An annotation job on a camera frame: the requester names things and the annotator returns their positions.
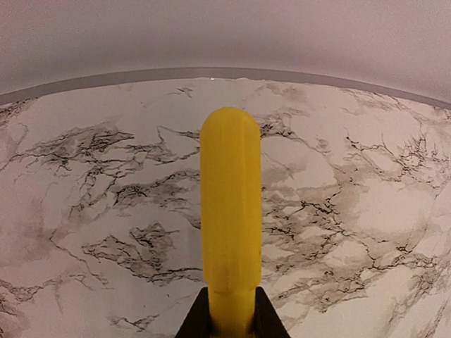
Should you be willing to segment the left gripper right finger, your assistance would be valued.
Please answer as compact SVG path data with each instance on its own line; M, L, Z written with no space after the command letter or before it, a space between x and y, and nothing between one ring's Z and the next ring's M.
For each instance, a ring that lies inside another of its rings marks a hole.
M253 330L257 338L290 338L262 287L256 288Z

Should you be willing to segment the yellow handled screwdriver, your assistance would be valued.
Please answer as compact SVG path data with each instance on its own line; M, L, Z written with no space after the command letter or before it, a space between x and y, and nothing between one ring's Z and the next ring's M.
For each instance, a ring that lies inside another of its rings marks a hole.
M204 121L200 187L212 335L251 337L262 228L260 130L251 115L221 108Z

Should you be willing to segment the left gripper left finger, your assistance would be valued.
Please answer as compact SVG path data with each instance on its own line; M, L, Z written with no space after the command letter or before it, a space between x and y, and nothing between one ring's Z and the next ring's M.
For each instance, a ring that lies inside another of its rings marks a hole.
M210 338L211 333L208 288L203 287L183 320L175 338Z

